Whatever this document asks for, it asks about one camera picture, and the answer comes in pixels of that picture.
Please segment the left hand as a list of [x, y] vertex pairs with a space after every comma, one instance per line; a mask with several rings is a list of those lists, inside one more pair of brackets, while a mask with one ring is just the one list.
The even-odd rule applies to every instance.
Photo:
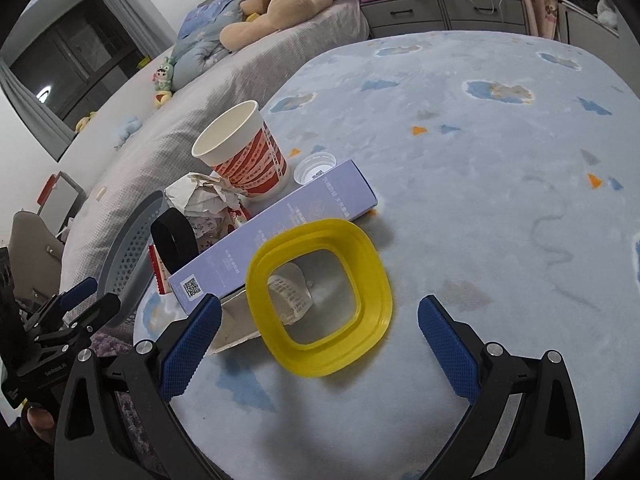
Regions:
[[55, 438], [55, 421], [52, 415], [43, 408], [30, 406], [27, 410], [27, 420], [34, 433], [41, 440], [52, 444]]

